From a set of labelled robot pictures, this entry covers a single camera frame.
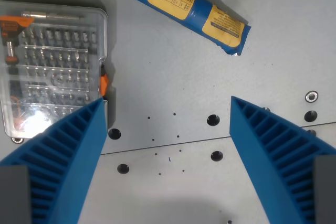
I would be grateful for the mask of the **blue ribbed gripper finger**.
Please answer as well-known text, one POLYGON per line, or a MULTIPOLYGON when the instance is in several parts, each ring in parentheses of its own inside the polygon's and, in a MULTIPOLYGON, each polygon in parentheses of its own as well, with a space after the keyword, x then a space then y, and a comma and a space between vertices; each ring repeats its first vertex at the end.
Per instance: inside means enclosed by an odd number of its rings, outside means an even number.
POLYGON ((313 161, 335 148, 257 105, 231 97, 230 136, 270 223, 315 223, 313 161))
POLYGON ((78 222, 106 138, 104 100, 97 99, 1 160, 28 169, 33 223, 78 222))

